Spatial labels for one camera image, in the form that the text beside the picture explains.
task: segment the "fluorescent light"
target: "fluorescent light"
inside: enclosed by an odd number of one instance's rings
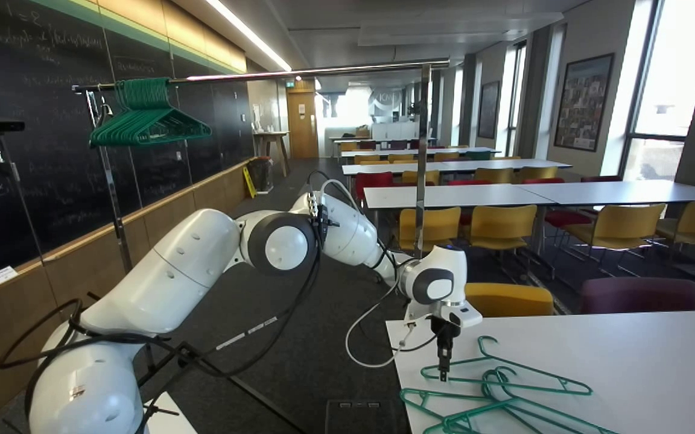
[[[291,70],[290,63],[279,58],[250,25],[247,25],[243,19],[239,19],[225,2],[220,0],[204,0],[213,10],[217,10],[235,28],[239,28],[260,52],[266,52],[273,63],[277,63],[285,71]]]

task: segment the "teal hanger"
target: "teal hanger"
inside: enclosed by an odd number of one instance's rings
[[[550,405],[516,394],[511,389],[510,374],[516,375],[516,371],[510,367],[484,371],[480,380],[480,394],[402,387],[401,400],[420,409],[422,414],[436,420],[433,426],[425,428],[428,434],[480,432],[476,421],[478,416],[484,416],[487,412],[507,412],[528,432],[539,432],[539,434],[545,434],[550,426],[560,432],[574,432],[574,434],[615,434],[614,428],[605,428],[576,414],[560,412]],[[442,414],[430,408],[433,397],[480,403],[480,405],[460,409],[460,412]]]
[[[126,80],[115,86],[122,112],[89,135],[89,146],[155,146],[207,137],[209,128],[172,109],[169,80]]]
[[[513,369],[522,369],[522,371],[528,371],[539,377],[545,377],[545,382],[510,382],[507,387],[527,387],[527,389],[545,389],[545,393],[570,393],[570,394],[592,394],[593,389],[576,380],[576,377],[568,377],[568,375],[558,375],[558,374],[550,374],[550,371],[544,371],[544,369],[536,369],[536,367],[528,367],[528,363],[519,363],[513,359],[505,359],[505,356],[498,356],[498,354],[490,354],[484,350],[484,341],[498,341],[492,334],[480,334],[476,336],[476,346],[480,352],[480,356],[472,356],[472,359],[459,359],[459,361],[448,361],[452,371],[448,371],[448,380],[463,380],[463,382],[490,382],[487,375],[478,375],[478,374],[459,374],[455,367],[469,367],[469,363],[499,363],[499,367],[511,367]],[[439,377],[439,367],[425,367],[420,369],[420,374],[425,377]]]

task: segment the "white device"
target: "white device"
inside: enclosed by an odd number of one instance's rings
[[[384,251],[376,227],[355,207],[305,193],[288,212],[250,212],[239,219],[197,209],[177,224],[103,298],[79,316],[92,332],[156,336],[172,332],[231,265],[294,270],[311,265],[315,241],[344,265],[373,268],[388,283],[401,281],[410,295],[407,317],[445,317],[476,326],[480,312],[465,301],[465,253],[435,247],[422,260]],[[63,341],[57,326],[44,350]],[[60,352],[44,367],[28,409],[33,434],[131,434],[143,421],[143,400],[132,356],[143,345],[89,341]]]

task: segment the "floor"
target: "floor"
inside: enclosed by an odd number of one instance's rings
[[[340,176],[337,162],[294,162],[290,176],[276,169],[270,176],[276,188],[243,201],[231,215],[285,209],[301,191],[322,186],[326,172]],[[562,312],[574,312],[576,287],[598,275],[597,265],[553,244],[544,247],[540,258],[553,262],[556,273],[530,262],[530,277],[523,277],[522,273],[495,273],[495,258],[476,253],[470,262],[483,265],[483,270],[470,268],[470,280],[530,280],[556,294]],[[669,262],[661,251],[650,251],[647,258],[628,254],[626,265],[639,275],[688,275],[684,265]],[[174,332],[174,341],[188,341],[209,363],[186,361],[186,367],[178,367],[169,361],[143,386],[143,394],[155,394],[162,386],[169,386],[169,393],[200,434],[405,432],[394,363],[388,369],[363,369],[344,354],[344,329],[378,301],[384,287],[371,270],[348,268],[329,258],[313,273],[313,283],[305,287],[306,273],[266,275],[247,265],[231,268]],[[401,295],[390,295],[382,304],[384,307],[357,326],[349,345],[359,359],[384,361],[388,356],[384,320],[399,317],[402,304]],[[247,329],[256,332],[215,350]],[[247,363],[249,369],[235,375],[237,382],[217,375],[217,371],[237,371]],[[17,432],[20,426],[14,400],[0,412],[0,432]]]

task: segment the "desk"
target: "desk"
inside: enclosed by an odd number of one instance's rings
[[[288,131],[254,131],[254,157],[270,159],[273,144],[277,144],[279,159],[283,159],[283,172],[290,176],[290,157],[285,152],[285,137]]]
[[[548,162],[548,159],[483,159],[483,162],[428,162],[428,171],[478,171],[478,169],[568,169],[570,163]],[[357,172],[410,172],[418,171],[418,163],[343,163],[344,176]]]
[[[399,157],[399,153],[420,153],[418,148],[349,148],[340,152],[343,159],[355,157]],[[495,146],[425,146],[425,153],[495,153]]]
[[[388,320],[385,329],[390,345],[405,334],[401,320]],[[407,346],[430,336],[428,328],[425,332],[418,326]],[[592,421],[626,434],[695,432],[695,311],[484,317],[455,336],[454,359],[472,356],[478,334],[498,336],[499,345],[490,350],[499,356],[589,382],[593,394],[581,394],[581,400],[589,400],[589,409],[593,409],[587,416]],[[425,380],[420,367],[430,363],[436,363],[435,345],[422,352],[401,352],[395,356],[401,387],[459,387]],[[433,421],[410,408],[407,420],[413,432],[422,432]]]
[[[418,188],[414,186],[364,188],[364,195],[369,209],[414,207]],[[601,183],[495,183],[495,186],[425,188],[428,207],[638,205],[638,201],[695,201],[695,186],[684,186],[673,180],[629,180],[629,183],[601,180]]]

